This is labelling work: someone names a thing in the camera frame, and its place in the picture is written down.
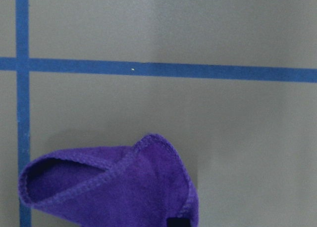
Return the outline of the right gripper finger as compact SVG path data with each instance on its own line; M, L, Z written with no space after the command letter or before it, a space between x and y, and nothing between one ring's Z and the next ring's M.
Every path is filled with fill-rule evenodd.
M168 218L167 227L191 227L188 218Z

